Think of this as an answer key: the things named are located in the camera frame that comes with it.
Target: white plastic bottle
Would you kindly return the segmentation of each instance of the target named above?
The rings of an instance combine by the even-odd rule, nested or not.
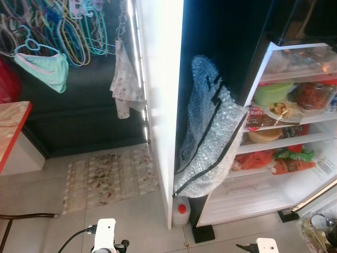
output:
[[[173,199],[172,223],[175,227],[185,226],[191,214],[190,202],[187,197],[175,197]]]

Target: bubble wrap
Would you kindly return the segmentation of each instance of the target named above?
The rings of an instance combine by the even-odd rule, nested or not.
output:
[[[197,93],[197,95],[191,95],[190,98],[189,124],[180,150],[180,154],[189,154],[189,158],[192,158],[192,160],[188,164],[189,161],[186,159],[186,155],[180,157],[180,173],[174,177],[175,192],[193,176],[208,169],[217,161],[247,111],[246,108],[235,104],[234,100],[230,97],[229,91],[225,87],[222,87],[218,95],[222,104],[202,144],[197,148],[215,110],[215,105],[212,101],[212,104],[210,104],[209,101],[214,96],[216,87],[219,87],[219,84],[215,84],[214,92],[211,92],[211,89],[209,89],[210,84],[207,83],[207,80],[210,82],[210,80],[215,79],[213,79],[213,76],[216,77],[217,70],[216,75],[214,74],[214,70],[216,70],[214,64],[204,56],[196,56],[192,61],[193,92],[194,94]],[[190,198],[202,197],[209,194],[224,181],[240,146],[243,134],[242,128],[237,133],[222,161],[208,173],[192,181],[179,193],[179,196]]]

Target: patterned rug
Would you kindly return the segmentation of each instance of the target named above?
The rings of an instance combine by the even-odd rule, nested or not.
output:
[[[68,166],[63,214],[158,190],[148,148],[114,152]]]

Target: white towel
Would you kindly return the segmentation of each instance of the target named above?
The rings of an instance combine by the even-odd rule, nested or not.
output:
[[[115,75],[110,90],[115,98],[117,114],[120,119],[130,117],[130,108],[141,112],[145,107],[144,92],[138,85],[138,79],[123,41],[116,40]]]

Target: black refrigerator foot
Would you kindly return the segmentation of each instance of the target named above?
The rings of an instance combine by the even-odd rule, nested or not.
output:
[[[204,241],[211,241],[215,239],[212,225],[192,228],[192,234],[196,244]]]
[[[290,212],[288,214],[284,214],[286,210],[278,211],[277,213],[279,214],[281,220],[283,223],[293,221],[293,220],[298,220],[300,216],[296,212]]]

